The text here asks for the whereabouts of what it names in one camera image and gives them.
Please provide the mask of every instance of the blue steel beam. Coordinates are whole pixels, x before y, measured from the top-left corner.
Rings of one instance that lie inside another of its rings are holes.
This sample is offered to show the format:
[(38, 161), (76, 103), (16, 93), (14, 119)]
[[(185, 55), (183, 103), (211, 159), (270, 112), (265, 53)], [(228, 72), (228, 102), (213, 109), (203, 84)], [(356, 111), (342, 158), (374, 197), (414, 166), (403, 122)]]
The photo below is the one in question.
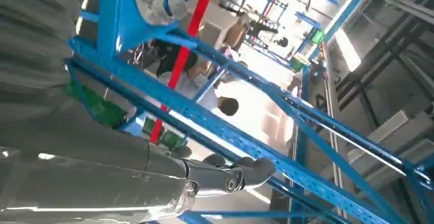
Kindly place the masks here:
[(321, 24), (318, 23), (316, 20), (314, 20), (314, 19), (312, 19), (312, 18), (310, 18), (310, 17), (308, 17), (308, 16), (306, 16), (306, 15), (300, 13), (300, 12), (296, 12), (296, 13), (295, 13), (295, 16), (296, 16), (298, 19), (301, 19), (301, 20), (307, 22), (307, 23), (310, 24), (313, 28), (321, 29)]
[[(80, 53), (84, 58), (93, 62), (97, 62), (95, 61), (98, 57), (97, 53), (91, 45), (79, 41), (77, 38), (74, 38), (70, 43), (71, 47), (77, 53)], [(261, 90), (264, 91), (265, 89), (269, 89), (270, 91), (276, 91), (276, 88), (278, 88), (277, 90), (283, 92), (277, 85), (270, 83), (266, 79), (253, 72), (250, 72), (244, 66), (227, 59), (221, 53), (216, 52), (212, 47), (200, 42), (198, 42), (198, 46), (202, 51), (212, 53), (212, 61), (215, 61), (220, 65), (227, 63), (231, 73), (235, 73), (238, 76), (247, 74), (248, 77), (244, 76), (244, 79), (253, 81), (253, 84), (255, 84)], [(134, 66), (128, 65), (118, 58), (114, 58), (110, 64), (106, 63), (105, 69), (124, 82), (156, 98), (161, 103), (167, 105), (174, 111), (182, 114), (184, 117), (192, 120), (216, 136), (219, 136), (223, 140), (230, 142), (234, 146), (250, 154), (252, 157), (269, 158), (276, 165), (277, 169), (279, 169), (285, 175), (288, 175), (296, 183), (302, 185), (307, 190), (315, 193), (334, 205), (344, 209), (348, 213), (354, 215), (356, 218), (361, 220), (372, 219), (377, 223), (403, 223), (401, 220), (397, 220), (396, 218), (392, 217), (390, 213), (377, 212), (371, 206), (351, 196), (342, 189), (337, 188), (310, 170), (300, 166), (295, 162), (289, 161), (285, 156), (281, 155), (271, 147), (239, 130), (226, 121), (223, 121), (210, 111), (196, 105), (191, 100), (183, 97), (180, 94), (177, 94), (176, 92), (173, 92), (168, 87), (160, 84), (157, 80), (144, 75)], [(295, 118), (297, 122), (301, 121), (300, 118)]]
[[(169, 113), (166, 113), (165, 111), (161, 110), (159, 107), (151, 104), (147, 100), (143, 99), (136, 93), (130, 91), (125, 86), (119, 84), (115, 80), (108, 77), (106, 74), (101, 73), (98, 71), (95, 67), (93, 67), (90, 63), (83, 60), (74, 60), (72, 62), (74, 68), (79, 68), (81, 71), (87, 73), (94, 79), (100, 81), (105, 86), (109, 86), (111, 90), (119, 93), (123, 97), (127, 98), (134, 106), (137, 107), (137, 109), (140, 110), (146, 110), (148, 113), (160, 118), (163, 122), (171, 125), (172, 127), (176, 128), (178, 131), (184, 134), (189, 134), (189, 136), (195, 140), (196, 142), (200, 143), (201, 145), (207, 147), (211, 151), (218, 153), (222, 155), (223, 157), (227, 158), (228, 160), (232, 162), (236, 162), (241, 157), (235, 154), (234, 152), (226, 149), (222, 145), (218, 144), (217, 142), (213, 141), (212, 139), (206, 137), (202, 133), (198, 132), (197, 130), (193, 129), (192, 127), (186, 125), (185, 123), (179, 121), (178, 119), (174, 118)], [(306, 206), (308, 209), (312, 211), (321, 211), (324, 213), (324, 216), (326, 219), (330, 220), (333, 223), (340, 223), (340, 224), (349, 224), (346, 220), (339, 217), (336, 213), (330, 211), (327, 209), (327, 207), (323, 206), (320, 203), (317, 203), (315, 200), (310, 199), (307, 196), (304, 196), (303, 193), (300, 193), (298, 191), (294, 191), (293, 187), (289, 186), (282, 180), (279, 180), (276, 177), (271, 177), (267, 183), (272, 186), (274, 189), (281, 192), (283, 195), (290, 197), (292, 199), (297, 200), (302, 205)]]
[[(207, 46), (206, 44), (199, 43), (198, 44), (200, 51), (192, 50), (197, 54), (200, 54), (207, 58), (207, 55), (204, 54), (204, 50), (208, 53), (213, 53), (215, 50)], [(387, 149), (382, 148), (377, 143), (370, 141), (369, 139), (361, 136), (355, 131), (351, 130), (349, 127), (343, 125), (339, 121), (330, 118), (327, 115), (324, 115), (320, 110), (312, 107), (311, 105), (306, 104), (298, 98), (293, 97), (288, 91), (282, 90), (279, 86), (274, 83), (267, 81), (265, 78), (259, 76), (258, 74), (249, 71), (246, 67), (241, 66), (236, 63), (231, 63), (233, 61), (228, 60), (225, 56), (221, 54), (211, 54), (212, 58), (210, 60), (216, 64), (225, 65), (229, 64), (228, 71), (233, 75), (240, 77), (245, 80), (247, 83), (259, 88), (263, 92), (272, 92), (277, 93), (282, 99), (285, 99), (292, 106), (296, 107), (299, 110), (302, 110), (301, 113), (304, 117), (316, 121), (321, 126), (324, 126), (331, 132), (337, 134), (348, 142), (354, 144), (355, 146), (361, 148), (362, 150), (367, 150), (369, 154), (376, 156), (376, 158), (383, 160), (382, 162), (388, 164), (401, 174), (405, 175), (403, 172), (403, 160), (399, 157), (394, 156)]]
[(97, 23), (99, 20), (98, 14), (89, 11), (81, 11), (80, 16), (94, 23)]
[(203, 218), (201, 215), (194, 213), (193, 211), (186, 211), (178, 218), (185, 221), (188, 224), (212, 224), (212, 222)]
[(223, 76), (225, 71), (226, 66), (220, 67), (217, 73), (211, 79), (209, 79), (206, 84), (201, 87), (201, 89), (199, 89), (199, 91), (195, 94), (195, 96), (193, 97), (193, 101), (199, 102), (203, 98), (205, 93), (208, 92), (208, 90), (215, 84), (215, 82), (217, 82)]

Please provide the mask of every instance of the metal rod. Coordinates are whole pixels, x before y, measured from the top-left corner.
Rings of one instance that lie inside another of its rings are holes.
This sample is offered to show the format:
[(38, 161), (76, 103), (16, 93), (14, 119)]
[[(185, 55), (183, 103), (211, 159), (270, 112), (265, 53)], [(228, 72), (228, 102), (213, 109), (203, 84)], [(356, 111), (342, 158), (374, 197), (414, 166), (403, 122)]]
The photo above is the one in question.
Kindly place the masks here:
[(84, 19), (89, 20), (90, 22), (97, 23), (99, 21), (99, 16), (96, 13), (89, 11), (80, 11), (80, 16)]
[(386, 2), (434, 25), (434, 11), (431, 9), (404, 0), (386, 0)]
[(201, 89), (193, 97), (195, 102), (199, 102), (204, 97), (205, 93), (208, 92), (208, 90), (215, 84), (215, 82), (218, 81), (218, 79), (221, 78), (221, 76), (223, 76), (226, 68), (226, 66), (220, 67), (217, 73), (210, 80), (208, 80), (203, 87), (201, 87)]
[(188, 210), (184, 212), (184, 214), (178, 216), (178, 218), (185, 221), (188, 224), (212, 224), (212, 222), (203, 218), (201, 215), (198, 215)]
[[(329, 48), (327, 45), (323, 42), (322, 43), (322, 52), (324, 54), (324, 61), (326, 63), (326, 71), (325, 71), (325, 79), (324, 79), (324, 86), (325, 86), (325, 103), (327, 107), (327, 114), (331, 118), (335, 118), (335, 108), (338, 107), (338, 100), (336, 95), (336, 88), (334, 87), (334, 80), (335, 75), (333, 73), (332, 63), (330, 61), (330, 55), (329, 55)], [(336, 150), (338, 154), (341, 155), (347, 162), (348, 162), (348, 151), (346, 149), (345, 143), (338, 143), (337, 136), (330, 132), (330, 144), (332, 145), (332, 148)], [(336, 165), (335, 162), (333, 162), (333, 181), (336, 186), (347, 190), (346, 187), (343, 184), (342, 179), (342, 170)], [(340, 216), (343, 216), (345, 219), (348, 219), (348, 216), (346, 212), (343, 212), (341, 208), (337, 208), (337, 212)]]

